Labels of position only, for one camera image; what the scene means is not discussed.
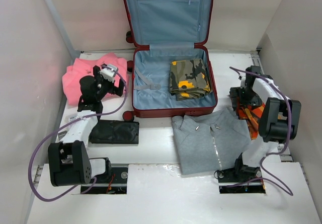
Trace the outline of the orange camouflage garment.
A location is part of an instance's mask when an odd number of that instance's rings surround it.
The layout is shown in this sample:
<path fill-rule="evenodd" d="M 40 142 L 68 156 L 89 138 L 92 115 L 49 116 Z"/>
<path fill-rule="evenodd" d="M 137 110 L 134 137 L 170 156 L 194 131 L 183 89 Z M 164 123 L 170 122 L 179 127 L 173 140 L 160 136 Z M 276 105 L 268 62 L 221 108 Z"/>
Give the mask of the orange camouflage garment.
<path fill-rule="evenodd" d="M 264 111 L 265 104 L 263 103 L 260 107 L 252 106 L 238 106 L 236 113 L 240 120 L 245 120 L 248 126 L 251 140 L 258 137 L 259 134 L 259 122 Z"/>

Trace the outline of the white wet wipes packet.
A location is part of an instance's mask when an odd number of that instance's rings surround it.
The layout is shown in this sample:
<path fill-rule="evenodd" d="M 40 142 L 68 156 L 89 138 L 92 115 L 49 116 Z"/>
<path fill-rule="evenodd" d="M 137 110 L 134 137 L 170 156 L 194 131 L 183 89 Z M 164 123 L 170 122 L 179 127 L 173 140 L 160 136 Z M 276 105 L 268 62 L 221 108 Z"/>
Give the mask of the white wet wipes packet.
<path fill-rule="evenodd" d="M 77 118 L 78 118 L 77 115 L 71 115 L 71 116 L 66 117 L 66 121 L 67 121 L 67 123 L 69 123 L 69 122 L 76 120 Z"/>

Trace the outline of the black leather pouch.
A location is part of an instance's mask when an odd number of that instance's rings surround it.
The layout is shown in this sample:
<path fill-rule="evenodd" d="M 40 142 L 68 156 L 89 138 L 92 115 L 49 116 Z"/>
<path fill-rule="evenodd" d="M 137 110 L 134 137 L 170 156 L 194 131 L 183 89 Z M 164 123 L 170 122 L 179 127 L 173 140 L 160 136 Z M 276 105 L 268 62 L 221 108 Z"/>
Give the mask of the black leather pouch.
<path fill-rule="evenodd" d="M 139 122 L 100 120 L 89 136 L 94 144 L 138 144 Z"/>

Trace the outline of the green yellow camouflage garment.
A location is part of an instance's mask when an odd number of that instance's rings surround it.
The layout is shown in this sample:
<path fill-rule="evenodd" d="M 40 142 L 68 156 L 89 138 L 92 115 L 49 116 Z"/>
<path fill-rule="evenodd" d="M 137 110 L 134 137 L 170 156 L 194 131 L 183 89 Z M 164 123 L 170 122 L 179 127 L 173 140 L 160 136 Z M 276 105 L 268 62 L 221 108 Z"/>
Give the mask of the green yellow camouflage garment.
<path fill-rule="evenodd" d="M 172 61 L 169 91 L 176 100 L 198 99 L 212 92 L 203 59 Z"/>

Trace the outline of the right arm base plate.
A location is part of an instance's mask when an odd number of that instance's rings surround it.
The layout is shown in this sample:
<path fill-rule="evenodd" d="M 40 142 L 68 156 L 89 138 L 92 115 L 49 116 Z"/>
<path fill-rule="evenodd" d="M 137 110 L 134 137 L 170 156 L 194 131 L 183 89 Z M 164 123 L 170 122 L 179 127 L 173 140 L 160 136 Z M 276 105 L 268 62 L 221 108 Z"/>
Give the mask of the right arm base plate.
<path fill-rule="evenodd" d="M 220 194 L 265 194 L 265 185 L 262 180 L 246 183 L 254 178 L 261 178 L 261 171 L 243 172 L 237 174 L 233 168 L 215 171 L 214 178 L 218 181 Z"/>

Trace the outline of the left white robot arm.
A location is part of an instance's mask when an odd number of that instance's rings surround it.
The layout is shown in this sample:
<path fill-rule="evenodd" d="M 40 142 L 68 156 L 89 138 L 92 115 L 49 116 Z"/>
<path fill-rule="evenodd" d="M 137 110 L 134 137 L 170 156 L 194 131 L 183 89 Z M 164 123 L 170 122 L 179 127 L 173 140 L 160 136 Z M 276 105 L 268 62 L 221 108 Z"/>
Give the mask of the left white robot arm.
<path fill-rule="evenodd" d="M 89 184 L 93 177 L 107 182 L 112 169 L 106 158 L 90 159 L 87 152 L 89 136 L 103 113 L 102 99 L 107 95 L 121 97 L 125 81 L 119 80 L 118 68 L 111 64 L 94 66 L 93 75 L 80 79 L 81 96 L 78 101 L 76 123 L 66 135 L 48 147 L 50 180 L 53 186 Z"/>

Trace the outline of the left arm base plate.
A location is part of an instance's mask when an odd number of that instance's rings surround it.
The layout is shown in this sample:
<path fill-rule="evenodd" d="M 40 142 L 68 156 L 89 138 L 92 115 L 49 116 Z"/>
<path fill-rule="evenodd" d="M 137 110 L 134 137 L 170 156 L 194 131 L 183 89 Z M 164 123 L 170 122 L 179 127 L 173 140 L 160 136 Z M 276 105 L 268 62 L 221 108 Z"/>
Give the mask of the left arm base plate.
<path fill-rule="evenodd" d="M 85 194 L 127 194 L 128 165 L 112 165 L 108 174 L 97 176 L 95 185 Z"/>

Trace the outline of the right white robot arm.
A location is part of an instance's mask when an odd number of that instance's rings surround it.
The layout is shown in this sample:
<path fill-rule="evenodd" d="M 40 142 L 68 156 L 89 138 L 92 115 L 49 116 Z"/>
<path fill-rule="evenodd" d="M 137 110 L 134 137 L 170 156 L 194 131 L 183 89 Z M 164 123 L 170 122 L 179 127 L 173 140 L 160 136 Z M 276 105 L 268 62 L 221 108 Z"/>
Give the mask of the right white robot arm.
<path fill-rule="evenodd" d="M 267 153 L 266 157 L 282 155 L 297 135 L 300 101 L 283 94 L 272 77 L 263 74 L 259 66 L 230 69 L 238 73 L 240 80 L 239 87 L 229 90 L 233 110 L 239 119 L 250 124 L 251 138 L 260 136 L 263 142 L 284 145 L 279 152 Z"/>

